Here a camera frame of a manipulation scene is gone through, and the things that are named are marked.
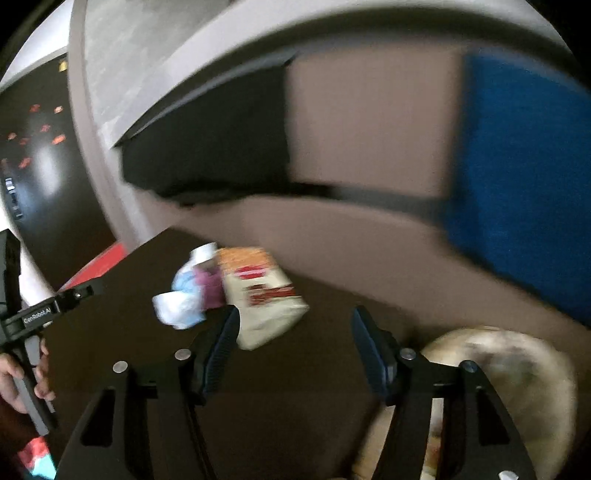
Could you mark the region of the left hand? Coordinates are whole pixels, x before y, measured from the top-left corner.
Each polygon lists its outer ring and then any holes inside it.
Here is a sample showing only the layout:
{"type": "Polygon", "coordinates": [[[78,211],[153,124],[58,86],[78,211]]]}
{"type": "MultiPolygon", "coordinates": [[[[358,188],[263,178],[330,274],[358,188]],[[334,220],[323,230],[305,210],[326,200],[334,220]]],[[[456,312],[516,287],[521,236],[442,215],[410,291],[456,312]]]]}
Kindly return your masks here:
{"type": "MultiPolygon", "coordinates": [[[[27,408],[16,386],[16,381],[24,378],[22,367],[12,356],[2,353],[0,356],[0,374],[2,399],[18,413],[26,414],[27,408]]],[[[35,367],[35,378],[37,379],[37,384],[34,387],[35,395],[41,400],[53,402],[56,395],[49,382],[49,350],[44,339],[40,342],[40,361],[35,367]]]]}

